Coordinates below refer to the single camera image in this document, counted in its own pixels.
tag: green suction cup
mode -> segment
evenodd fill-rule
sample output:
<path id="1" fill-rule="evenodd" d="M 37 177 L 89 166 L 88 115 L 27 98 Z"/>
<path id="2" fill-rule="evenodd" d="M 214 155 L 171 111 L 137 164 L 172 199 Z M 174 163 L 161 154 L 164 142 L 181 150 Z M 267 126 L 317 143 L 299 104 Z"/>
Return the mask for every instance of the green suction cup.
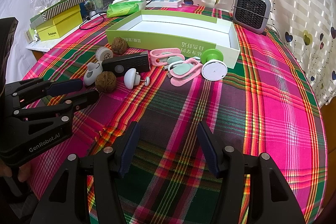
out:
<path id="1" fill-rule="evenodd" d="M 208 50 L 205 50 L 201 55 L 201 63 L 203 65 L 212 59 L 223 61 L 224 57 L 222 52 L 218 49 L 210 48 Z"/>

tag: open cardboard box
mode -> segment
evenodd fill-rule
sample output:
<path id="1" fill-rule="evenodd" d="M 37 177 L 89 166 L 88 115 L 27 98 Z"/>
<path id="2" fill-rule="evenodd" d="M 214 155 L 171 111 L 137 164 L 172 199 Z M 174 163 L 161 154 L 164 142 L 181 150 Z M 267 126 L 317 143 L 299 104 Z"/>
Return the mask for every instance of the open cardboard box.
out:
<path id="1" fill-rule="evenodd" d="M 232 22 L 198 14 L 141 10 L 106 30 L 109 44 L 122 37 L 129 47 L 154 50 L 179 48 L 185 57 L 201 56 L 209 48 L 224 55 L 224 63 L 234 68 L 240 53 Z"/>

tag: yellow box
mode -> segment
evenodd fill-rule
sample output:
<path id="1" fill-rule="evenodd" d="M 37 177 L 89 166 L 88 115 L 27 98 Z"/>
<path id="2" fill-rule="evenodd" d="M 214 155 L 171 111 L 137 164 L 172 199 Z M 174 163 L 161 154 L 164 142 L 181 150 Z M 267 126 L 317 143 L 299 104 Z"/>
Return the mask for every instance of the yellow box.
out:
<path id="1" fill-rule="evenodd" d="M 41 41 L 60 38 L 83 22 L 80 7 L 76 5 L 49 19 L 36 28 Z"/>

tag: pink nail clipper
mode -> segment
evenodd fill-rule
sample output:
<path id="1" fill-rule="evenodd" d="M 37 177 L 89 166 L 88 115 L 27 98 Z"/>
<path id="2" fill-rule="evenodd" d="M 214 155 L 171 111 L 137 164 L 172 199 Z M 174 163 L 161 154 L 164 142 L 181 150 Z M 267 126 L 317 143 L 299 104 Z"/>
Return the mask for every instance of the pink nail clipper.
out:
<path id="1" fill-rule="evenodd" d="M 168 67 L 168 71 L 172 76 L 170 79 L 171 84 L 174 86 L 184 85 L 200 75 L 202 67 L 203 65 L 194 58 L 189 58 L 186 61 L 171 63 Z"/>
<path id="2" fill-rule="evenodd" d="M 185 60 L 179 48 L 159 48 L 150 51 L 151 63 L 153 66 L 166 66 L 178 60 Z"/>

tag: white wall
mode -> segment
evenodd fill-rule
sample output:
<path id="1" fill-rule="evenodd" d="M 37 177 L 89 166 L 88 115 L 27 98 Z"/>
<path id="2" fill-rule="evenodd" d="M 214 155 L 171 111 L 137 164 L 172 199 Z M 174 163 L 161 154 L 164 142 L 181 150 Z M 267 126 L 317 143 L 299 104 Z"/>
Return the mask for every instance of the white wall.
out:
<path id="1" fill-rule="evenodd" d="M 0 0 L 0 18 L 5 17 L 16 17 L 19 21 L 7 64 L 6 82 L 11 83 L 22 80 L 36 63 L 32 52 L 25 48 L 28 43 L 25 32 L 32 17 L 29 0 Z"/>

